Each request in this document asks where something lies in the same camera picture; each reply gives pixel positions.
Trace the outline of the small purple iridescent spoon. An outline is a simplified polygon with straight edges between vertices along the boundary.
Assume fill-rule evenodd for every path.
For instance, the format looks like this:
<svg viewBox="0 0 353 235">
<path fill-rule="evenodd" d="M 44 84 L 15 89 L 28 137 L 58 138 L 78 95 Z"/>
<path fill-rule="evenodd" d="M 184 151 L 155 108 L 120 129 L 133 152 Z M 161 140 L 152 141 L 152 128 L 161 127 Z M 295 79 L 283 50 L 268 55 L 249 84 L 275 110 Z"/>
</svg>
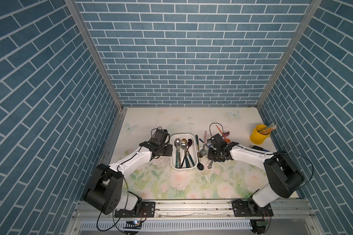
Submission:
<svg viewBox="0 0 353 235">
<path fill-rule="evenodd" d="M 189 144 L 189 142 L 188 142 L 188 144 L 187 144 L 188 160 L 189 160 L 190 165 L 191 165 L 191 167 L 192 167 L 192 166 L 194 166 L 194 162 L 193 162 L 192 157 L 191 157 L 191 155 L 190 155 L 190 153 L 189 153 L 189 147 L 190 147 L 190 144 Z"/>
</svg>

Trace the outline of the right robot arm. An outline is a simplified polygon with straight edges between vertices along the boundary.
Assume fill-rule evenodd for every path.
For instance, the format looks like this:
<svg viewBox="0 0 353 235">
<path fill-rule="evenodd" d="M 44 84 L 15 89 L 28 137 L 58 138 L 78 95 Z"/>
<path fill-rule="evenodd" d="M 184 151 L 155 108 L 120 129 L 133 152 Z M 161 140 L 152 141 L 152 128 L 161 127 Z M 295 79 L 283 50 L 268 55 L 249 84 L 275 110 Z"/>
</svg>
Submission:
<svg viewBox="0 0 353 235">
<path fill-rule="evenodd" d="M 305 180 L 290 154 L 284 151 L 271 153 L 231 142 L 209 148 L 207 158 L 213 162 L 245 162 L 266 173 L 267 184 L 257 189 L 246 201 L 232 201 L 236 217 L 261 216 L 263 213 L 272 217 L 270 204 L 279 198 L 289 198 Z"/>
</svg>

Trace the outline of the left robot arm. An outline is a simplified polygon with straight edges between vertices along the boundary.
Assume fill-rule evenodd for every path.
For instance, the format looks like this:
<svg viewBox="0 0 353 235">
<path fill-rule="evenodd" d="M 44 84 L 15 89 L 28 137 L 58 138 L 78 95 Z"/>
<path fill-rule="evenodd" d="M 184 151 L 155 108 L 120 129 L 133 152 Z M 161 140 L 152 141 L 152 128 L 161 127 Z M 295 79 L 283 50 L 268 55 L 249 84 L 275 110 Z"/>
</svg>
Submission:
<svg viewBox="0 0 353 235">
<path fill-rule="evenodd" d="M 99 164 L 87 184 L 84 201 L 105 215 L 116 210 L 123 212 L 125 216 L 138 215 L 142 198 L 129 190 L 124 191 L 123 184 L 143 164 L 150 162 L 155 157 L 170 157 L 172 151 L 171 144 L 156 146 L 149 142 L 143 142 L 127 157 L 108 165 Z"/>
</svg>

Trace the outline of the silver spoon grey marbled handle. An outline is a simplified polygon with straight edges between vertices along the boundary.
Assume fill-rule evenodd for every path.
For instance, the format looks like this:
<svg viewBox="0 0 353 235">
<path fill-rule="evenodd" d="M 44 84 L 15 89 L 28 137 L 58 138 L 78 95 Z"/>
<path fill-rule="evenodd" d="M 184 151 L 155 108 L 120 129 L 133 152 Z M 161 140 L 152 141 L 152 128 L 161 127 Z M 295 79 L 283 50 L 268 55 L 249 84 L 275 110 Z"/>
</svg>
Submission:
<svg viewBox="0 0 353 235">
<path fill-rule="evenodd" d="M 184 160 L 183 160 L 183 149 L 182 147 L 179 148 L 179 168 L 182 168 L 184 164 Z"/>
</svg>

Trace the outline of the white plastic storage box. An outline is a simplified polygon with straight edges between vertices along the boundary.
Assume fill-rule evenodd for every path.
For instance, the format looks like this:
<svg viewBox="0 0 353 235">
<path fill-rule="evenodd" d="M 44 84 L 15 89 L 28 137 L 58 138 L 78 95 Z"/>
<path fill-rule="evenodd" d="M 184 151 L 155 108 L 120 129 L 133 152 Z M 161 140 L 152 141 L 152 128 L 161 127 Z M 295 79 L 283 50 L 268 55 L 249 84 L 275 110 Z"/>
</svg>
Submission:
<svg viewBox="0 0 353 235">
<path fill-rule="evenodd" d="M 176 147 L 175 147 L 175 140 L 179 138 L 181 141 L 182 139 L 187 139 L 190 147 L 189 147 L 189 153 L 192 157 L 192 160 L 194 162 L 194 166 L 190 167 L 190 168 L 186 168 L 185 163 L 183 164 L 182 168 L 176 168 Z M 173 152 L 172 152 L 172 156 L 170 158 L 170 163 L 171 163 L 171 167 L 174 170 L 192 170 L 197 168 L 197 164 L 198 164 L 198 157 L 197 157 L 197 146 L 196 146 L 196 140 L 195 137 L 192 136 L 189 133 L 182 133 L 182 134 L 175 134 L 171 137 L 170 139 L 170 144 L 173 146 Z"/>
</svg>

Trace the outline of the silver spoon green marbled handle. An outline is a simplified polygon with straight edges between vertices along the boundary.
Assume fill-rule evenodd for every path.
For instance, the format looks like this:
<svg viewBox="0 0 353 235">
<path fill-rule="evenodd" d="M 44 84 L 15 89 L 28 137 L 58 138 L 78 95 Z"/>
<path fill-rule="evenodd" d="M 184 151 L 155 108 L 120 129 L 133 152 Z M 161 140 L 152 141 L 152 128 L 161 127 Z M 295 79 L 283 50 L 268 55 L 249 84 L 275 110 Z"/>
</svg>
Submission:
<svg viewBox="0 0 353 235">
<path fill-rule="evenodd" d="M 180 168 L 180 145 L 181 140 L 177 138 L 175 140 L 175 147 L 176 147 L 176 168 Z"/>
</svg>

